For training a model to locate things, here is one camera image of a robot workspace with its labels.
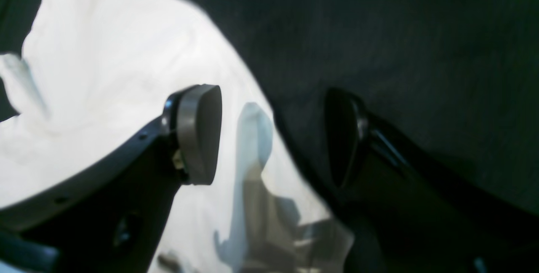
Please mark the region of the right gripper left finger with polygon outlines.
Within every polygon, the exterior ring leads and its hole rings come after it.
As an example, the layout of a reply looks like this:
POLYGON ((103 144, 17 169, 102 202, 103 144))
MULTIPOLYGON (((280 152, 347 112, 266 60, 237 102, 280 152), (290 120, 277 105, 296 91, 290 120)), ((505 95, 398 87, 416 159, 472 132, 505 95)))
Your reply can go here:
POLYGON ((145 273, 181 185, 216 173, 221 88, 193 85, 108 156, 1 210, 1 262, 24 273, 145 273))

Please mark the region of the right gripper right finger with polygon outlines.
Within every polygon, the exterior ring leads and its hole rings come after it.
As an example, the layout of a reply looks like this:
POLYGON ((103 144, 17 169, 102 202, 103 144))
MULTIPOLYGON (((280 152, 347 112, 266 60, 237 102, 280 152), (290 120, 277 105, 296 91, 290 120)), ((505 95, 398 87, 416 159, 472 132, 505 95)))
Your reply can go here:
POLYGON ((326 90, 335 187, 392 272, 537 273, 538 215, 470 183, 340 88, 326 90))

